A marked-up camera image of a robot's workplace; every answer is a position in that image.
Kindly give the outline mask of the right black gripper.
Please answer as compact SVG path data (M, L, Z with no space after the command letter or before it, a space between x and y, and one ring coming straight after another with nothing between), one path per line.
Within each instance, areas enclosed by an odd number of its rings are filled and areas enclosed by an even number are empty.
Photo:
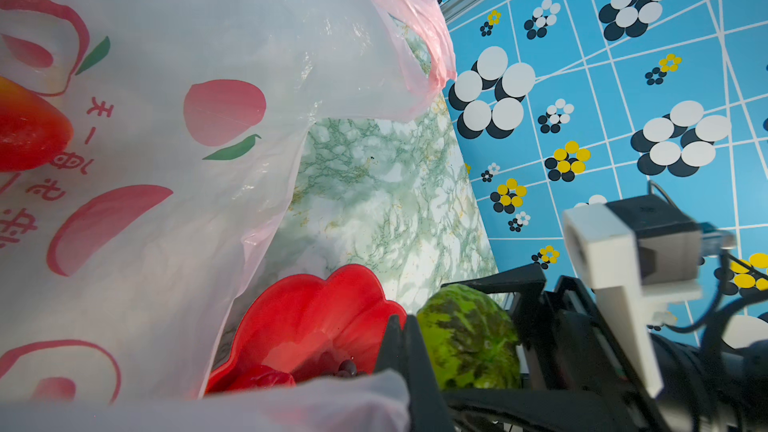
M445 391L462 431L705 431L708 398L692 347L650 333L664 387L651 396L621 351L583 284L559 280L545 291L541 265L444 283L485 294L511 294L523 340L525 387Z

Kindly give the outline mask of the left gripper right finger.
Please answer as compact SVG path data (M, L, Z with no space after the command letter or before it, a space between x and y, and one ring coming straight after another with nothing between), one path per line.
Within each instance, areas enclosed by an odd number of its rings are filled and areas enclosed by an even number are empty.
M410 394L411 431L453 432L454 423L443 400L415 316L409 315L402 331L401 374Z

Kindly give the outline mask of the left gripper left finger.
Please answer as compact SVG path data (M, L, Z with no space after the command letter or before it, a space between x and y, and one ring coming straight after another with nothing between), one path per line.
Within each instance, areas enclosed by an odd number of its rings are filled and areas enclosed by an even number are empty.
M413 315L401 317L393 314L389 317L375 362L375 373L393 370L404 378L408 377L409 352L406 339L413 322Z

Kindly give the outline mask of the green custard apple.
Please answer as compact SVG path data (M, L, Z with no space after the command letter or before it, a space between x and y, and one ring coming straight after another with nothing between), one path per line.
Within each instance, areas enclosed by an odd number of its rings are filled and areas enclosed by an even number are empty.
M417 321L442 390L518 389L518 331L487 294L462 284L430 297Z

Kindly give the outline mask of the red flower-shaped plate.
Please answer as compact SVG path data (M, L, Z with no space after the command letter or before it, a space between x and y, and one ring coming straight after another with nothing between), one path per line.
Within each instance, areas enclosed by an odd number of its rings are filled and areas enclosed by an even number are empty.
M296 385L335 375L346 359L355 362L358 375L370 374L393 314L407 315L362 265L345 265L326 279L281 279L250 306L228 360L211 373L205 392L228 392L235 378L258 365L292 374Z

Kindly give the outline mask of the pink plastic bag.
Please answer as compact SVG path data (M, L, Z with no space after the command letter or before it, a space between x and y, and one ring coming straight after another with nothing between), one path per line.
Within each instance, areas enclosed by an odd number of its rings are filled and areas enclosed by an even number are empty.
M455 59L437 0L1 0L1 413L200 399L310 128L408 122Z

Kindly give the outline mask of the yellow red mango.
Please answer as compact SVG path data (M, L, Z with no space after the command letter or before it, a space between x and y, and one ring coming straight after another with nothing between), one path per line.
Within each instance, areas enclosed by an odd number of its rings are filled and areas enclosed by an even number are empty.
M63 152L73 138L70 120L49 102L1 78L1 171L36 169Z

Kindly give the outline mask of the red strawberry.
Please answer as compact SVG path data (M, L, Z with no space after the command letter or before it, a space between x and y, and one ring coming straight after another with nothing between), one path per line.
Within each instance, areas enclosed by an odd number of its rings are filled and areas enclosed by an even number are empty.
M258 365L235 378L227 387L227 391L294 387L295 385L296 382L292 374L265 365Z

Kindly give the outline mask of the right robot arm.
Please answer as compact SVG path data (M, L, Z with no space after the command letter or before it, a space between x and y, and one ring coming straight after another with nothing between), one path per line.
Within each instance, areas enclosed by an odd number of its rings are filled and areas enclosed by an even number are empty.
M767 343L725 350L732 306L714 314L697 348L646 332L664 382L652 395L580 280L562 277L548 292L543 270L532 263L464 284L487 295L512 294L508 313L528 366L519 389L444 393L464 430L506 424L525 431L767 428Z

